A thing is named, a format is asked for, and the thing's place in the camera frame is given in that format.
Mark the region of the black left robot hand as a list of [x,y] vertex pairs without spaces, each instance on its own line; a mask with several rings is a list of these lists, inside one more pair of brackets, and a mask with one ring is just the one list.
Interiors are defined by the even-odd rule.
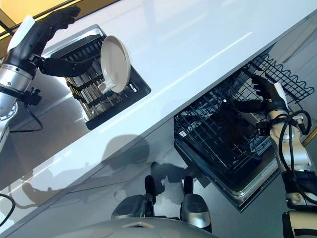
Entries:
[[90,59],[72,62],[58,58],[43,58],[42,52],[57,30],[67,29],[75,22],[81,8],[69,6],[51,12],[35,22],[22,41],[9,50],[5,63],[16,66],[32,76],[37,69],[43,74],[57,77],[75,77],[86,72],[92,65]]

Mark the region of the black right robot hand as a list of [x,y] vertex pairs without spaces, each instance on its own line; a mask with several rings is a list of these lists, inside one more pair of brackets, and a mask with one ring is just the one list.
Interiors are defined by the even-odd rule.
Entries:
[[256,90],[256,94],[261,96],[263,100],[252,99],[246,101],[233,100],[234,107],[243,113],[259,113],[266,112],[266,114],[275,111],[282,110],[287,111],[287,103],[283,97],[279,94],[276,86],[278,83],[270,83],[267,79],[251,74],[253,88]]

